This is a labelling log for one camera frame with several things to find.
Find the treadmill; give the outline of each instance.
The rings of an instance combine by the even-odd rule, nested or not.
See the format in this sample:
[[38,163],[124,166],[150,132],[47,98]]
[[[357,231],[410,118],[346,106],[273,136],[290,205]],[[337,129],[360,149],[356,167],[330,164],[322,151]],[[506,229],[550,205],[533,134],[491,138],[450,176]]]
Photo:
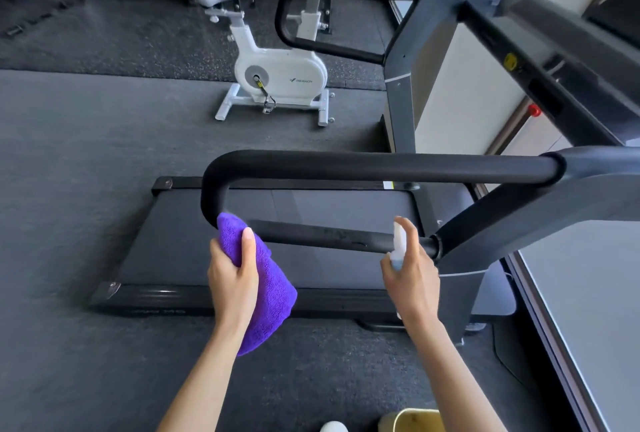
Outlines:
[[[219,212],[230,211],[269,243],[298,290],[292,316],[401,328],[379,260],[392,250],[392,218],[403,215],[438,265],[440,319],[461,344],[470,321],[515,311],[500,258],[640,198],[640,149],[616,145],[552,77],[561,48],[549,38],[553,30],[541,36],[535,22],[552,19],[565,36],[595,37],[601,50],[617,53],[596,27],[546,0],[412,1],[384,54],[295,38],[285,26],[291,0],[280,0],[276,12],[276,30],[293,48],[384,67],[396,153],[236,151],[212,161],[203,178],[158,178],[136,241],[91,306],[133,315],[211,313],[207,242]],[[464,23],[574,145],[601,147],[536,157],[415,154],[411,64],[437,25],[451,22]],[[477,183],[500,186],[478,199]]]

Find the exercise bike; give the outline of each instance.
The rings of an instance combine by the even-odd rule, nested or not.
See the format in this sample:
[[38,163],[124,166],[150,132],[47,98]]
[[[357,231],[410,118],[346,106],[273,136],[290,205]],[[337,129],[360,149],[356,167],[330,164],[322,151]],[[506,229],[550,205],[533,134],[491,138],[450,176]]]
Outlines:
[[[251,29],[244,22],[242,10],[227,10],[220,6],[232,0],[197,0],[206,8],[213,23],[228,18],[238,58],[232,83],[216,112],[216,120],[224,121],[234,105],[258,105],[262,113],[269,114],[276,107],[318,111],[318,126],[326,127],[334,118],[329,117],[329,99],[334,93],[325,88],[328,75],[324,62],[313,51],[302,49],[259,48]],[[320,0],[307,0],[299,15],[287,19],[298,24],[297,38],[316,40],[322,29]]]

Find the white shoe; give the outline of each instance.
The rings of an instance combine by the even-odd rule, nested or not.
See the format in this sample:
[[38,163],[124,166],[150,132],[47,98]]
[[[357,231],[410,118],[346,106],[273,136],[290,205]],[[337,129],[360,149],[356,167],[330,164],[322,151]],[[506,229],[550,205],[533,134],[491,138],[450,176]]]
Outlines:
[[320,432],[349,432],[342,422],[327,422],[322,426]]

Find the hand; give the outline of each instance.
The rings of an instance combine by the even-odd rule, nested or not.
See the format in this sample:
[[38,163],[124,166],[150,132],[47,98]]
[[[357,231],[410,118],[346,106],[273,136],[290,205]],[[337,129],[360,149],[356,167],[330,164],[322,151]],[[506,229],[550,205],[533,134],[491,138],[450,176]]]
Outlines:
[[209,245],[209,288],[216,311],[216,328],[225,328],[244,337],[258,297],[258,269],[255,263],[255,236],[251,228],[242,234],[242,266],[234,266],[218,240]]
[[418,230],[412,222],[400,216],[396,216],[394,221],[406,232],[406,252],[399,271],[391,267],[389,254],[380,261],[389,297],[407,328],[426,324],[425,321],[438,321],[438,269],[420,245]]

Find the yellow bucket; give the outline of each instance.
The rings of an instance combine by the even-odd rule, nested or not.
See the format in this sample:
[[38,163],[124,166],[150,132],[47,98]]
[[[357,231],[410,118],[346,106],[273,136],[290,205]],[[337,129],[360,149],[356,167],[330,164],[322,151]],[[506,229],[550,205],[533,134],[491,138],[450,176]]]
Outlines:
[[424,408],[405,408],[386,414],[378,422],[378,432],[446,432],[440,412]]

